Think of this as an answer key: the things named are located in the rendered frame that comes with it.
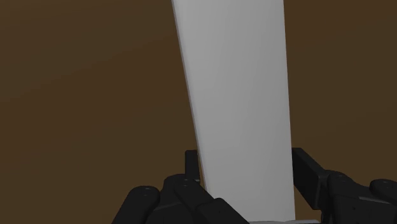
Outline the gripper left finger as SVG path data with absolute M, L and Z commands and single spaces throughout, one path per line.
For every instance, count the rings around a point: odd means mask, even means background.
M 164 179 L 163 187 L 129 191 L 111 224 L 249 224 L 222 198 L 200 185 L 197 150 L 185 151 L 185 172 Z

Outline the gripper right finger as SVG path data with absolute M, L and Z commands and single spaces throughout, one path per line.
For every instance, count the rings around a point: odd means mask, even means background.
M 375 179 L 363 186 L 342 172 L 323 169 L 293 148 L 293 183 L 321 224 L 397 224 L 397 182 Z

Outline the tall grey flat slab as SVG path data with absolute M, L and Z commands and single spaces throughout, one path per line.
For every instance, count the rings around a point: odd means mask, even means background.
M 206 190 L 295 219 L 283 0 L 172 0 Z

